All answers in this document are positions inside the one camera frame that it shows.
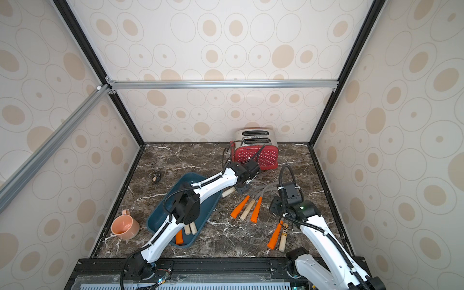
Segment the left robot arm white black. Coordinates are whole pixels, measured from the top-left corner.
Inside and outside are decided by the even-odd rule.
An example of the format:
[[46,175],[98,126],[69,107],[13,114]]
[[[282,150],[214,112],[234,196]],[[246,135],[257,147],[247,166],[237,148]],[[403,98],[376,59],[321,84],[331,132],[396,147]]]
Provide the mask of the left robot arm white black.
[[131,253],[124,261],[120,272],[120,288],[124,289],[126,267],[133,263],[136,270],[142,270],[146,265],[156,262],[176,234],[184,226],[196,221],[204,201],[227,187],[243,187],[254,180],[261,170],[259,157],[263,149],[264,146],[242,163],[229,160],[218,174],[171,193],[163,202],[167,217],[161,227],[142,248]]

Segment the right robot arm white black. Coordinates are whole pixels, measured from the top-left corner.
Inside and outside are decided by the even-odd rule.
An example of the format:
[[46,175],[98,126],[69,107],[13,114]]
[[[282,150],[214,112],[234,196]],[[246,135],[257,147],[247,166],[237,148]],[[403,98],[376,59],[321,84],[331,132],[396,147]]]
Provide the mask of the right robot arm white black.
[[379,277],[370,276],[336,239],[320,210],[303,198],[293,170],[282,166],[277,186],[281,206],[276,213],[283,222],[296,225],[315,246],[325,265],[304,248],[287,253],[288,274],[304,277],[318,290],[385,290]]

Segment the wooden handle sickle labelled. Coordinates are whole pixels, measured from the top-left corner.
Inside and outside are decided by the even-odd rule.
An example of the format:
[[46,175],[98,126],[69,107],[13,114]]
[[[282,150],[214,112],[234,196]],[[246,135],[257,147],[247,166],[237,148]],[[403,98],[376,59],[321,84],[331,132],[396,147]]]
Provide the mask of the wooden handle sickle labelled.
[[288,235],[288,224],[282,222],[282,232],[281,232],[280,244],[279,244],[279,251],[282,253],[285,252],[285,249],[286,249],[287,235]]

